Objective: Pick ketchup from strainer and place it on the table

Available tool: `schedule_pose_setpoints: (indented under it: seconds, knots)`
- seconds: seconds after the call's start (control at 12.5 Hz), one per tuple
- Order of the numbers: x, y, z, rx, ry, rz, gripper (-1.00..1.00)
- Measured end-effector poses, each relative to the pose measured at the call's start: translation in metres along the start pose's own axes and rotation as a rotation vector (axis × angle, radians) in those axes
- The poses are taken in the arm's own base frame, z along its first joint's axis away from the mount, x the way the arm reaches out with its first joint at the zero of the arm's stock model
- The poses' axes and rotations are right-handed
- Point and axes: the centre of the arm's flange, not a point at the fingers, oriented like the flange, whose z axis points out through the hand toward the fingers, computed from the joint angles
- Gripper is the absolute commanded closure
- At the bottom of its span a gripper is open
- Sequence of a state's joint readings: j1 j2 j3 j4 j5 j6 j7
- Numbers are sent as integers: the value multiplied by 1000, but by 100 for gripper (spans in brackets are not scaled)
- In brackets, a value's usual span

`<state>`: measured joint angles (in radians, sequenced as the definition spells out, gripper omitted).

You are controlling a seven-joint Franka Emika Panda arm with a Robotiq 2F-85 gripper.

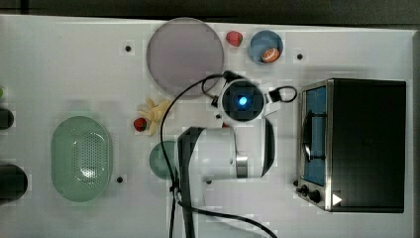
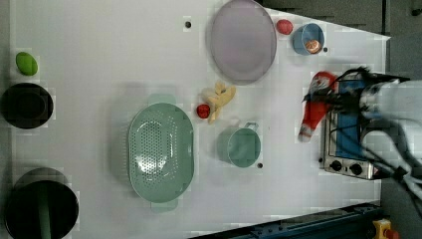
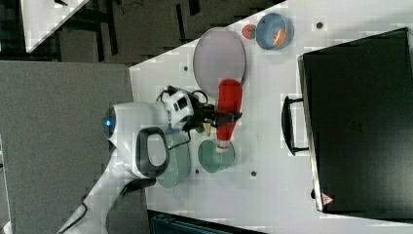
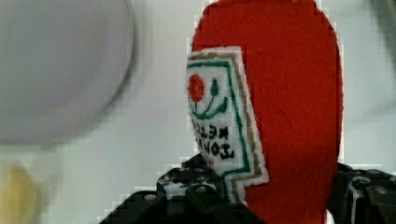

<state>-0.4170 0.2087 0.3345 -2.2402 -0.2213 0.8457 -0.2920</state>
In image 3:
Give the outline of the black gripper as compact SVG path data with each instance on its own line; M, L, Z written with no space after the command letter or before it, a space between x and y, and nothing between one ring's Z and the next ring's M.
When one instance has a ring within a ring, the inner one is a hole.
M193 107L194 114L187 118L185 130L190 131L199 128L203 123L235 123L243 114L241 112L216 112L212 104L199 104Z

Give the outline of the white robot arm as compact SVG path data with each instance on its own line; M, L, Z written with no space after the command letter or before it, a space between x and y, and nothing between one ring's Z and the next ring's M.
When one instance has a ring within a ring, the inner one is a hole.
M160 165L150 162L149 137L158 137L161 148L169 154L166 135L188 133L204 123L224 127L242 116L239 110L219 111L212 104L200 102L194 92L168 86L153 102L111 106L103 125L107 139L124 157L126 171L138 178L155 178L167 169L169 159Z

